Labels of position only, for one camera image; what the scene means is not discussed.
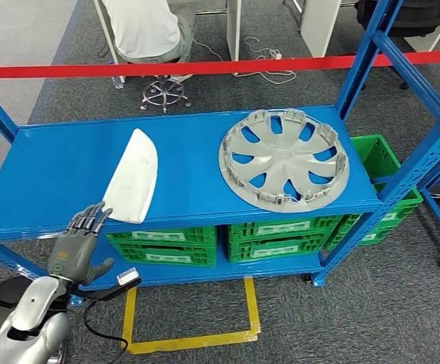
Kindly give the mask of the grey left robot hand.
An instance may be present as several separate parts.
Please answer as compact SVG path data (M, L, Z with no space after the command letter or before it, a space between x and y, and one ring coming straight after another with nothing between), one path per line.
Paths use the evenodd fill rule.
M73 215L55 242L48 259L48 273L89 285L110 271L114 263L113 258L107 258L100 265L90 263L98 233L113 212L111 208L104 210L104 205L104 202L98 202Z

